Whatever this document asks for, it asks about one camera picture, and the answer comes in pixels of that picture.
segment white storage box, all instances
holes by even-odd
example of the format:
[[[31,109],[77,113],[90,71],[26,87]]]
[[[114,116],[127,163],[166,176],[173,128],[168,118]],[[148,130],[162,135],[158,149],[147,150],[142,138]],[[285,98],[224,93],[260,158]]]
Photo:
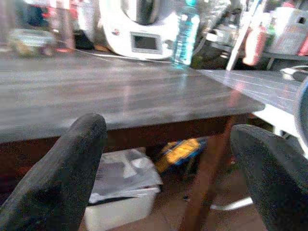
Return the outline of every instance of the white storage box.
[[[151,213],[155,195],[87,207],[84,219],[88,231],[109,230],[145,218]]]
[[[297,55],[308,33],[308,12],[290,7],[275,10],[275,37],[266,52]]]
[[[161,179],[137,150],[103,154],[85,212],[89,231],[109,230],[150,214]]]

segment white kitchen appliance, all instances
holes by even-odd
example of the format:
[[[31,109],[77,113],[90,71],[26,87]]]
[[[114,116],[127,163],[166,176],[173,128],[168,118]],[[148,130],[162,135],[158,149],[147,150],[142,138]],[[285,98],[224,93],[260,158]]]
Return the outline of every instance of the white kitchen appliance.
[[[140,59],[165,59],[172,55],[178,32],[175,0],[97,0],[95,45]]]

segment floor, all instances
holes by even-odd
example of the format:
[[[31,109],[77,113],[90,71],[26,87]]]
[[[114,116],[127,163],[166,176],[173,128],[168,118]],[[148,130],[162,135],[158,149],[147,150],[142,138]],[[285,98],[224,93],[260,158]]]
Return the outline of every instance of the floor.
[[[163,190],[157,196],[149,217],[110,231],[176,231],[187,204],[183,197],[189,193],[192,180],[183,182],[176,174],[168,174],[163,177],[163,182]],[[244,177],[235,170],[219,181],[214,203],[225,205],[247,195]],[[86,230],[82,223],[79,231]],[[251,205],[230,212],[211,210],[202,231],[266,231],[266,228],[256,208]]]

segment red object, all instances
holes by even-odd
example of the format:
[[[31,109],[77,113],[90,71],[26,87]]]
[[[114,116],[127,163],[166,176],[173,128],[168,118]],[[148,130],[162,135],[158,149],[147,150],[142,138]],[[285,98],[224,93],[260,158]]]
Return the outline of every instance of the red object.
[[[303,43],[301,49],[299,50],[298,55],[299,56],[306,56],[306,55],[308,55],[308,36],[306,37],[305,42]]]
[[[245,58],[243,58],[244,64],[254,66],[259,62],[265,41],[266,29],[264,26],[259,26],[249,33],[245,45]]]
[[[291,7],[295,8],[294,2],[293,1],[286,1],[282,4],[282,7]]]

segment dark wooden table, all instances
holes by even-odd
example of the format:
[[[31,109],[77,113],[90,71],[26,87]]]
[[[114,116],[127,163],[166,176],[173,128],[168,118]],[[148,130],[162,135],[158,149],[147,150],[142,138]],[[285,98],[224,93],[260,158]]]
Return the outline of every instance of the dark wooden table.
[[[192,69],[79,52],[49,59],[3,55],[0,81],[0,175],[23,175],[90,112],[106,119],[108,150],[211,136],[181,226],[186,231],[198,230],[209,210],[232,125],[264,108]]]

